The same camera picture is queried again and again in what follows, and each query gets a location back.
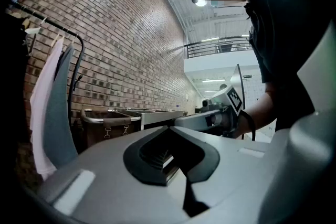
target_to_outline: laundry cart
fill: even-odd
[[[87,147],[138,131],[140,120],[141,117],[132,117],[112,110],[82,109],[81,111]]]

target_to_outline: white ceiling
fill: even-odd
[[[236,67],[226,67],[226,68],[216,68],[210,70],[193,71],[188,72],[187,76],[192,81],[194,87],[200,93],[202,97],[212,96],[214,92],[205,91],[218,91],[219,87],[224,83],[229,86],[230,79],[235,71]],[[258,66],[241,66],[240,67],[242,75],[256,75],[260,74],[260,69]],[[215,79],[225,79],[225,81],[217,82],[203,82],[203,80],[215,80]]]
[[[168,0],[172,5],[187,42],[193,43],[213,37],[248,34],[251,22],[243,6],[213,8],[208,2],[198,7],[191,0]]]

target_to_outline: person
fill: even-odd
[[[276,131],[290,128],[299,118],[312,113],[314,107],[297,72],[322,38],[334,14],[333,6],[327,0],[214,1],[246,2],[244,7],[253,25],[249,41],[265,84],[262,97],[245,110],[256,129],[275,119]],[[229,127],[225,117],[222,124]],[[233,137],[250,131],[245,117],[239,116]]]

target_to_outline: clothing rack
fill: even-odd
[[[77,59],[77,62],[76,62],[76,65],[75,65],[75,69],[73,70],[73,74],[72,74],[72,78],[71,78],[71,83],[70,83],[70,89],[69,89],[69,95],[68,95],[68,120],[69,120],[69,124],[71,125],[71,101],[72,101],[72,93],[75,90],[76,75],[77,75],[77,72],[78,72],[78,69],[79,69],[79,64],[80,64],[80,62],[82,60],[82,57],[83,57],[83,54],[84,54],[84,50],[85,50],[84,42],[83,42],[82,38],[78,34],[76,34],[76,33],[72,32],[72,31],[70,31],[69,29],[67,29],[67,28],[65,28],[65,27],[63,27],[63,26],[61,26],[61,25],[53,22],[52,20],[48,19],[48,17],[45,17],[45,16],[43,16],[41,14],[38,14],[37,12],[35,12],[35,11],[33,11],[33,10],[27,8],[26,6],[21,5],[21,4],[17,3],[17,2],[13,2],[12,1],[11,4],[14,7],[22,10],[23,12],[29,13],[32,16],[43,20],[45,23],[51,24],[51,25],[53,25],[53,26],[61,29],[62,31],[64,31],[64,32],[66,32],[66,33],[68,33],[68,34],[70,34],[72,36],[77,37],[79,39],[81,45],[82,45],[82,50],[81,50],[81,52],[79,54],[79,57]]]

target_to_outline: brick wall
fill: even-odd
[[[85,54],[78,72],[83,78],[74,92],[73,117],[78,117],[83,106],[173,110],[179,105],[191,114],[195,106],[200,105],[183,71],[183,32],[167,0],[20,2],[78,33],[85,42]],[[28,119],[31,92],[47,59],[50,44],[57,33],[63,34],[49,24],[42,27],[25,78]],[[65,36],[64,50],[73,39]],[[81,49],[78,40],[74,46],[71,70]]]

